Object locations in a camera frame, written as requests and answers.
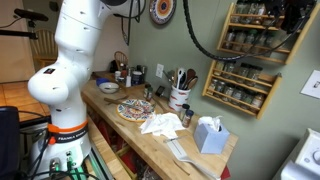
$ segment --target patterned plate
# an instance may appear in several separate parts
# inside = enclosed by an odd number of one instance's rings
[[[139,99],[128,99],[123,101],[123,103],[131,104],[137,107],[141,107],[141,110],[133,109],[125,105],[119,104],[117,106],[117,113],[125,120],[143,122],[148,118],[152,118],[153,113],[145,113],[143,110],[147,110],[151,104],[144,100]]]
[[[151,0],[149,11],[151,19],[157,24],[165,24],[171,19],[176,5],[176,0]]]

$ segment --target white appliance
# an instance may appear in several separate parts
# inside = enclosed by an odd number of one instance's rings
[[[320,133],[310,128],[290,153],[273,180],[320,179]]]

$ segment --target white napkin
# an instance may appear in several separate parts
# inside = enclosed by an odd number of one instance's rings
[[[178,137],[175,131],[185,129],[176,114],[156,114],[152,117],[140,126],[141,134],[152,133],[155,136],[162,134],[171,139]]]
[[[203,116],[203,117],[199,118],[198,125],[208,124],[209,127],[211,127],[211,129],[219,132],[220,126],[221,126],[221,123],[220,123],[221,117],[222,116],[217,116],[217,117],[213,118],[213,117],[209,117],[209,116]]]

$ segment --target wooden floor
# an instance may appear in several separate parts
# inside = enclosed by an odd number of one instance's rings
[[[20,111],[50,115],[47,105],[35,100],[28,91],[27,82],[0,84],[0,106],[16,106]],[[36,115],[19,113],[20,121],[38,118]]]

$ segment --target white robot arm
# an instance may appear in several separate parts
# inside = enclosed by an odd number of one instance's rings
[[[90,78],[101,30],[109,15],[128,17],[131,8],[134,17],[145,5],[144,0],[103,1],[63,1],[55,33],[58,59],[29,80],[30,94],[50,108],[52,124],[48,129],[55,135],[50,137],[37,172],[48,171],[52,163],[59,164],[62,171],[68,170],[70,164],[77,168],[91,150],[86,105],[80,93]],[[41,153],[43,140],[33,145],[31,162]]]

